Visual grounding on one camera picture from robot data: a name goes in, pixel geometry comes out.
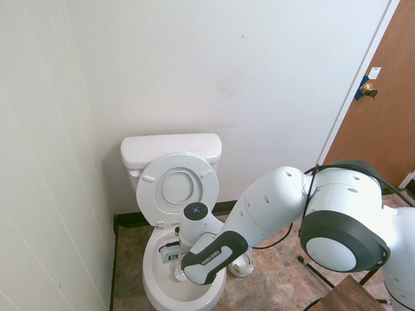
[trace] metal stand leg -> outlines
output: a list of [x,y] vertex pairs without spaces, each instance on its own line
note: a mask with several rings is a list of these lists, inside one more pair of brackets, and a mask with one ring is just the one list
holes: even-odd
[[364,285],[367,281],[369,281],[369,279],[371,278],[371,277],[373,277],[374,275],[375,275],[375,273],[378,271],[379,269],[376,269],[376,270],[370,270],[369,272],[368,272],[368,274],[366,274],[364,277],[363,277],[363,279],[361,279],[361,281],[359,282],[359,284],[360,285]]
[[330,282],[329,280],[327,280],[320,272],[318,272],[317,270],[314,269],[314,267],[312,265],[310,265],[303,257],[298,256],[297,257],[298,261],[300,261],[304,266],[306,266],[307,268],[309,268],[312,272],[314,272],[315,275],[317,275],[319,278],[321,278],[328,286],[330,286],[331,288],[334,288],[335,286],[333,285],[332,282]]

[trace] door handle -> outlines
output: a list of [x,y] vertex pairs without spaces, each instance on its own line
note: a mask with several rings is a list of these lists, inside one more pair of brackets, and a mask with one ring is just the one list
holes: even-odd
[[374,86],[371,84],[366,84],[365,86],[363,86],[361,88],[361,91],[364,96],[375,98],[375,96],[377,95],[377,90],[374,89]]

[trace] robot arm logo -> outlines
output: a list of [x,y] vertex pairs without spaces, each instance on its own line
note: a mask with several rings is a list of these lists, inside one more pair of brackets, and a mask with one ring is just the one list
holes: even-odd
[[222,251],[220,249],[214,251],[211,255],[209,255],[205,260],[203,260],[200,264],[202,266],[204,266],[205,264],[207,264],[209,261],[211,261],[212,259],[214,259],[217,255],[221,254]]

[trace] black joint cap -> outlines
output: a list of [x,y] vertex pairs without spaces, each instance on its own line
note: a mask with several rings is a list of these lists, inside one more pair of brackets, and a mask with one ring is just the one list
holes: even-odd
[[208,215],[209,209],[202,202],[190,203],[183,210],[184,216],[189,220],[201,220]]

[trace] door frame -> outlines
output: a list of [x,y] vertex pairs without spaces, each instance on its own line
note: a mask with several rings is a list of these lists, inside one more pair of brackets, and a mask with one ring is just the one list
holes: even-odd
[[344,117],[346,116],[349,107],[351,103],[353,102],[353,98],[356,94],[356,90],[359,88],[360,83],[363,79],[364,74],[366,73],[370,62],[372,61],[372,58],[375,55],[375,52],[383,38],[383,35],[385,34],[386,28],[388,28],[388,25],[390,23],[390,20],[392,19],[392,16],[395,13],[395,10],[397,8],[397,5],[399,4],[400,0],[389,0],[388,6],[385,10],[385,13],[383,14],[381,18],[381,22],[377,26],[377,29],[375,31],[375,34],[373,35],[372,42],[369,45],[368,50],[366,51],[366,54],[361,62],[361,65],[359,69],[356,72],[355,79],[350,85],[348,94],[346,95],[346,98],[343,101],[343,105],[337,115],[337,118],[331,128],[329,137],[326,139],[326,143],[324,144],[323,150],[320,153],[320,157],[318,158],[317,164],[321,165],[323,164],[324,160],[326,159],[329,150],[331,148],[331,145],[333,144],[333,141],[335,140],[335,137],[337,135],[338,130],[340,129],[340,126],[343,123]]

